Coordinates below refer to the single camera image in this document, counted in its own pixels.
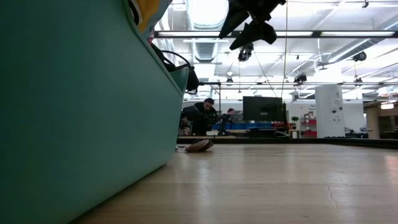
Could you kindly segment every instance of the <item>wooden floor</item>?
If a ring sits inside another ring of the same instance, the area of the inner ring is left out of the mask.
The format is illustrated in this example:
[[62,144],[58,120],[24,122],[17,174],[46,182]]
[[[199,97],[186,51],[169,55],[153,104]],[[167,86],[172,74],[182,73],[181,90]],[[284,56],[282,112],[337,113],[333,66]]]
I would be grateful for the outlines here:
[[398,223],[398,151],[273,144],[177,152],[74,223]]

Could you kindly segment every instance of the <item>ceiling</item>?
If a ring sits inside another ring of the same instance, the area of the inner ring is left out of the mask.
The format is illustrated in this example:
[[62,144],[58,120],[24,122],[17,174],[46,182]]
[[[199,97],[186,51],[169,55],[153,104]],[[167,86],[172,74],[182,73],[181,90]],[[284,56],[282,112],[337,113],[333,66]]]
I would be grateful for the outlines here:
[[[386,24],[398,22],[398,0],[369,1],[369,6],[365,9],[362,8],[363,4],[364,1],[352,0],[290,0],[284,6],[277,6],[269,24],[275,30],[286,30],[286,27],[287,30],[383,30]],[[226,16],[227,5],[228,0],[174,0],[156,30],[220,30],[222,23],[220,25],[218,21],[223,21]],[[243,25],[236,30],[243,30]],[[188,43],[190,40],[178,38],[156,39],[155,44],[161,49],[179,53],[194,63],[198,77],[208,82],[225,82],[227,77],[232,77],[235,83],[268,80],[272,84],[283,82],[284,74],[292,82],[299,73],[305,73],[308,82],[352,82],[355,75],[362,77],[363,82],[398,82],[398,39],[379,39],[376,44],[367,45],[364,52],[368,57],[363,62],[346,58],[327,65],[328,70],[319,70],[321,67],[316,65],[325,62],[325,57],[343,47],[366,40],[279,38],[272,45],[257,41],[254,43],[252,57],[243,63],[238,62],[239,50],[229,49],[233,39],[211,44],[215,51],[211,63],[199,63],[197,60],[203,44]],[[221,96],[222,99],[241,99],[245,95],[277,95],[291,99],[293,92],[313,94],[314,87],[316,86],[284,86],[282,94],[280,85],[223,85]],[[343,92],[347,92],[345,98],[362,99],[363,94],[377,97],[380,87],[382,86],[343,85]],[[196,96],[185,95],[185,98],[218,98],[215,88],[217,86],[201,86]]]

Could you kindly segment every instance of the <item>teal bin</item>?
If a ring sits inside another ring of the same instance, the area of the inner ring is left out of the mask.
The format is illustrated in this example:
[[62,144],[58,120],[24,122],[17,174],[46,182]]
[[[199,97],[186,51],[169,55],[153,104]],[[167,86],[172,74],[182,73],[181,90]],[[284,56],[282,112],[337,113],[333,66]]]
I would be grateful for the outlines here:
[[68,223],[169,161],[172,76],[127,0],[0,3],[1,223]]

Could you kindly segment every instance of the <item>computer monitor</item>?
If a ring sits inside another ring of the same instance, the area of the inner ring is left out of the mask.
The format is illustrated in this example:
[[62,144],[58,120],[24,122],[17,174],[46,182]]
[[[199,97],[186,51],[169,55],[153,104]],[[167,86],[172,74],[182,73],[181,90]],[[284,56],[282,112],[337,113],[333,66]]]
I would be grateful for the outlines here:
[[244,96],[243,120],[284,122],[282,98]]

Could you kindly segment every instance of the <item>white wall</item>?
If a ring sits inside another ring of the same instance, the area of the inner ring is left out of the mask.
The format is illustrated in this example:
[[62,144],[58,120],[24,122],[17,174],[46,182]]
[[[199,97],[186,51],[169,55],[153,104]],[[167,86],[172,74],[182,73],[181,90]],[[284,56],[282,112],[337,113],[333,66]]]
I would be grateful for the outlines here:
[[[183,107],[194,105],[197,102],[183,102]],[[215,103],[214,108],[218,111],[219,104]],[[229,108],[235,110],[243,110],[242,101],[222,101],[221,112],[226,113]],[[303,117],[304,114],[309,111],[314,111],[316,116],[316,105],[314,101],[293,101],[286,103],[286,110],[289,112],[289,119],[293,116]],[[345,126],[355,131],[359,131],[360,128],[365,127],[366,122],[363,116],[363,103],[362,102],[347,102],[343,103],[343,112],[345,119]],[[297,129],[300,129],[299,122],[297,123]]]

